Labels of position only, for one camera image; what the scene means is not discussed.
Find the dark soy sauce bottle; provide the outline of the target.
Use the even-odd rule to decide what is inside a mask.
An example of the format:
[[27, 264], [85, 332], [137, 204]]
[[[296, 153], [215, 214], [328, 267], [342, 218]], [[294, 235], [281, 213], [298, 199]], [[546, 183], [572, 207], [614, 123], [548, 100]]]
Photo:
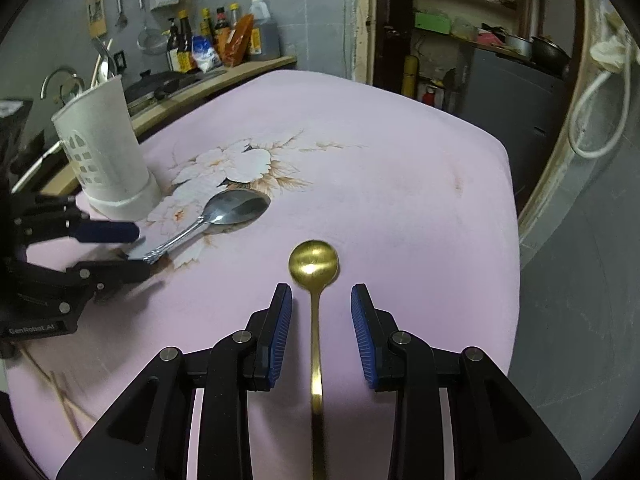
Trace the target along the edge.
[[192, 56], [192, 28], [189, 21], [189, 12], [181, 10], [178, 13], [180, 25], [180, 44], [178, 47], [178, 60], [180, 70], [183, 73], [192, 73], [198, 68]]

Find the black wok pan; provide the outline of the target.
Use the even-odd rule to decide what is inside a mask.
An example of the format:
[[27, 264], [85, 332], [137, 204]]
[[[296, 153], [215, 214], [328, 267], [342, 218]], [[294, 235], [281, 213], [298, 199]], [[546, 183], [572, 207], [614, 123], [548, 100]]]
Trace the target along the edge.
[[124, 96], [128, 104], [142, 98], [147, 99], [149, 96], [162, 100], [197, 81], [198, 76], [195, 74], [172, 72], [171, 70], [152, 74], [146, 70], [140, 74], [138, 81], [130, 84], [124, 90]]

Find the white plastic utensil holder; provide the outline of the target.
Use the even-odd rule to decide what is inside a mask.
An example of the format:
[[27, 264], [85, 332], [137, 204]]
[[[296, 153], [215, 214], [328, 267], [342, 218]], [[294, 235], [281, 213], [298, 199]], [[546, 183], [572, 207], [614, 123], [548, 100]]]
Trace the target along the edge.
[[52, 116], [73, 173], [90, 206], [116, 221], [140, 221], [162, 199], [146, 166], [115, 76], [82, 92]]

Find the steel sink faucet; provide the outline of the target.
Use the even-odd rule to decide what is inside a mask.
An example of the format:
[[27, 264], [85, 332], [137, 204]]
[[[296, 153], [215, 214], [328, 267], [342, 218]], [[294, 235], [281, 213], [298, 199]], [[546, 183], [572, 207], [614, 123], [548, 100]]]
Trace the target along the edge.
[[85, 81], [79, 76], [77, 70], [63, 65], [55, 68], [49, 75], [44, 77], [40, 87], [39, 97], [41, 101], [48, 98], [50, 87], [55, 81], [58, 82], [58, 85], [54, 88], [55, 92], [52, 96], [54, 104], [65, 105], [86, 90]]

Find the white cloth glove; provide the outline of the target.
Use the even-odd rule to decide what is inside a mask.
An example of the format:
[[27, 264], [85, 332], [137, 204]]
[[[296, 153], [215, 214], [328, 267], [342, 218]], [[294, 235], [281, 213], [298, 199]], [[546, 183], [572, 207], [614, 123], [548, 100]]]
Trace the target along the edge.
[[591, 46], [590, 56], [601, 70], [619, 74], [632, 58], [632, 45], [627, 39], [612, 36]]

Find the steel spoon plain handle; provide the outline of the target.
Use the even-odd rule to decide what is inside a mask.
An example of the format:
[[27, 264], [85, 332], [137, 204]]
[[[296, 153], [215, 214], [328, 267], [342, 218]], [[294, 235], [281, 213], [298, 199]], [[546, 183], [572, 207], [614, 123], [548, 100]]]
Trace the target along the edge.
[[104, 44], [101, 39], [93, 38], [91, 42], [96, 52], [98, 52], [98, 58], [96, 59], [90, 84], [90, 86], [94, 88], [115, 77], [117, 75], [117, 67], [110, 52], [113, 40], [110, 39]]

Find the large vinegar jug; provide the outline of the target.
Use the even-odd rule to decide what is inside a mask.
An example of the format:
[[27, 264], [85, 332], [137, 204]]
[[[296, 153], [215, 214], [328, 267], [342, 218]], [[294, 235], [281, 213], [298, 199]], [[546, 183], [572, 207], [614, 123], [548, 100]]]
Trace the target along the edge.
[[252, 61], [270, 61], [281, 55], [280, 37], [277, 22], [271, 15], [265, 0], [252, 0], [250, 14], [254, 24], [250, 33], [250, 59]]

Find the wooden kitchen counter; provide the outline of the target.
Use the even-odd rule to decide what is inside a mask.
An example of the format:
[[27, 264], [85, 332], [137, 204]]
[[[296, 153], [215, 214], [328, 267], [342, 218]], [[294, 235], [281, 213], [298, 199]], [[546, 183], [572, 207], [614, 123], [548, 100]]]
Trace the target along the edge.
[[154, 136], [158, 130], [165, 128], [178, 118], [189, 114], [192, 110], [206, 104], [233, 88], [245, 84], [247, 81], [263, 74], [295, 67], [295, 55], [285, 55], [275, 60], [262, 62], [246, 62], [239, 66], [228, 68], [216, 77], [208, 77], [194, 82], [166, 99], [142, 110], [131, 118], [131, 125], [140, 143]]

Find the wooden chopstick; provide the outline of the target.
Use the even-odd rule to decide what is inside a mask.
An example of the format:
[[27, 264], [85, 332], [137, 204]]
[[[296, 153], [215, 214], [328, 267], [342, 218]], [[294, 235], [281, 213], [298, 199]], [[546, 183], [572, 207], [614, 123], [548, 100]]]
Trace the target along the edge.
[[70, 431], [72, 432], [76, 441], [80, 442], [82, 439], [82, 434], [77, 425], [75, 416], [73, 414], [73, 410], [68, 407], [64, 393], [62, 393], [62, 389], [58, 385], [58, 380], [56, 379], [55, 374], [53, 372], [50, 372], [49, 376], [50, 376], [50, 381], [51, 381], [51, 385], [55, 393], [55, 396], [58, 399], [58, 403], [60, 404], [60, 407], [62, 408], [66, 422], [68, 423], [68, 426], [70, 426]]
[[73, 413], [81, 415], [89, 422], [96, 422], [96, 418], [94, 416], [89, 414], [84, 408], [73, 401], [70, 396], [60, 388], [58, 383], [53, 379], [53, 376], [42, 369], [24, 344], [19, 344], [17, 349], [36, 375], [55, 393], [58, 398], [58, 403], [61, 404], [63, 408], [69, 408]]

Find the white blue salt bag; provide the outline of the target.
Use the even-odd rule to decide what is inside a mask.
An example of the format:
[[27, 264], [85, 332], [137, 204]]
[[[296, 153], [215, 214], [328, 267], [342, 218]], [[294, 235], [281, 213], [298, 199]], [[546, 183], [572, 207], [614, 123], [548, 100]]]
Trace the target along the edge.
[[200, 35], [192, 38], [192, 58], [202, 73], [207, 73], [222, 65], [221, 59], [210, 41]]

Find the gold brass spoon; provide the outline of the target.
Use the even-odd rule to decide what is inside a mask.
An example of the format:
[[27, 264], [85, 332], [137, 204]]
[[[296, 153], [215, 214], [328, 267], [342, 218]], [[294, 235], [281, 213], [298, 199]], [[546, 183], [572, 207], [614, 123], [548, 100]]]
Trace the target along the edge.
[[323, 382], [320, 349], [320, 297], [340, 272], [336, 250], [323, 240], [298, 244], [288, 259], [292, 279], [310, 297], [310, 395], [312, 478], [328, 478], [323, 420]]

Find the steel spoon ornate handle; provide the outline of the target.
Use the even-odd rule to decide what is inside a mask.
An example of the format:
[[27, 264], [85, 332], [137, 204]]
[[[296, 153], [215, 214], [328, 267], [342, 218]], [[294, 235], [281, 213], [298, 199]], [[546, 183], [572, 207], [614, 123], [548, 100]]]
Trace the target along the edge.
[[207, 230], [219, 232], [247, 226], [262, 216], [270, 204], [268, 195], [250, 188], [232, 188], [232, 190], [222, 191], [206, 203], [203, 212], [190, 226], [144, 255], [129, 256], [129, 259], [142, 260], [152, 266], [168, 252], [190, 242], [192, 238]]

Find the green box on shelf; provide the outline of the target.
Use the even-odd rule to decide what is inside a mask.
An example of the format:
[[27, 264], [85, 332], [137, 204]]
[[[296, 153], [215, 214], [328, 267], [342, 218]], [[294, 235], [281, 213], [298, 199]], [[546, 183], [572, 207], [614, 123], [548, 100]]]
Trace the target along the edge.
[[446, 14], [416, 12], [414, 27], [428, 32], [436, 32], [436, 34], [449, 35], [451, 21]]

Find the orange snack bag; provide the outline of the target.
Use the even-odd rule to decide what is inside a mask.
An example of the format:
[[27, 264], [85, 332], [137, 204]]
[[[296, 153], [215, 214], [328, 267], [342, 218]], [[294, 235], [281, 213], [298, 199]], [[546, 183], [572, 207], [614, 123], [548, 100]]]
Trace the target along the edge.
[[234, 67], [240, 65], [245, 56], [248, 44], [250, 43], [250, 35], [252, 34], [254, 25], [254, 15], [246, 14], [239, 19], [229, 36], [228, 42], [224, 47], [224, 56], [222, 60], [224, 65]]

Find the metal pot on cabinet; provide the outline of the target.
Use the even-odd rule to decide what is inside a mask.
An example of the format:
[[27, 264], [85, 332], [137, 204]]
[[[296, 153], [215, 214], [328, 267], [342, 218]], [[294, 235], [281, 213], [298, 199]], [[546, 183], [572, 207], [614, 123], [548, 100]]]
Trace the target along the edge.
[[530, 58], [532, 56], [532, 43], [526, 38], [506, 35], [504, 46], [521, 58]]

